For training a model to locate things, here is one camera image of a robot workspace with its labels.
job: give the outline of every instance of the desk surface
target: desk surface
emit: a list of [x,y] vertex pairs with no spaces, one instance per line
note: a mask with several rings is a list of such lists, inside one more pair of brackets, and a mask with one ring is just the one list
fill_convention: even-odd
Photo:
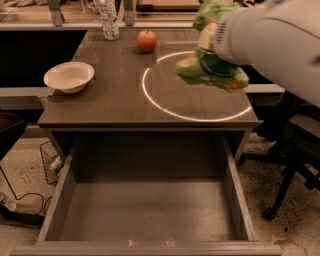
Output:
[[190,86],[173,72],[174,64],[195,49],[194,29],[153,29],[158,45],[141,53],[135,28],[121,29],[106,41],[90,30],[73,61],[95,69],[95,77],[76,94],[55,91],[39,119],[43,128],[248,128],[257,117],[243,90]]

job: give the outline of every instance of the wire basket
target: wire basket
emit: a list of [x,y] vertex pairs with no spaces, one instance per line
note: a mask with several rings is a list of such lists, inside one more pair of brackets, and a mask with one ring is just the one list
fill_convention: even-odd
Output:
[[50,141],[40,145],[40,152],[47,183],[55,186],[58,183],[59,176],[57,175],[56,170],[52,169],[51,166],[58,157],[58,153]]

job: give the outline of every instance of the bottle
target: bottle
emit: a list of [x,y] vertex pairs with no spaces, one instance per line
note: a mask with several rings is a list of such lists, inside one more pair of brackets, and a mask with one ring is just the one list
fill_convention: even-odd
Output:
[[105,39],[118,39],[119,27],[114,0],[98,0],[98,7]]
[[3,192],[0,192],[0,203],[11,212],[17,208],[17,204],[7,197],[7,195]]

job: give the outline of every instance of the cable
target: cable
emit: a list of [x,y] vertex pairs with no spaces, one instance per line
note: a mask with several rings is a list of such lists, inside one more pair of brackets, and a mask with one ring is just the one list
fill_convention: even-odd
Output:
[[5,180],[6,180],[7,184],[8,184],[8,186],[9,186],[12,194],[14,195],[14,198],[15,198],[17,201],[21,200],[22,198],[24,198],[25,196],[28,196],[28,195],[40,196],[40,197],[41,197],[41,200],[42,200],[41,209],[40,209],[40,211],[38,211],[38,212],[35,213],[35,214],[36,214],[36,215],[39,215],[42,211],[44,212],[44,207],[45,207],[46,204],[48,203],[49,199],[51,199],[51,197],[50,197],[46,202],[44,202],[44,197],[43,197],[41,194],[38,194],[38,193],[27,193],[27,194],[24,194],[22,197],[18,198],[17,195],[16,195],[16,193],[13,191],[12,186],[11,186],[11,184],[10,184],[10,182],[9,182],[6,174],[4,173],[1,165],[0,165],[0,170],[1,170],[2,174],[3,174],[3,177],[5,178]]

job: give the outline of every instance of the chair leg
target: chair leg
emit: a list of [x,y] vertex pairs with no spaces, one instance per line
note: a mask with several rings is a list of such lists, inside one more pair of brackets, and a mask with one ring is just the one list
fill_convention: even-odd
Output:
[[282,202],[283,202],[283,199],[288,191],[288,188],[291,184],[291,181],[293,179],[293,176],[296,172],[296,168],[290,168],[290,167],[287,167],[285,170],[284,170],[284,173],[286,174],[283,181],[282,181],[282,184],[281,184],[281,187],[280,187],[280,190],[278,192],[278,195],[277,195],[277,198],[273,204],[272,207],[269,207],[268,209],[266,209],[263,214],[262,214],[262,217],[266,220],[272,220],[276,214],[277,214],[277,211],[279,210]]

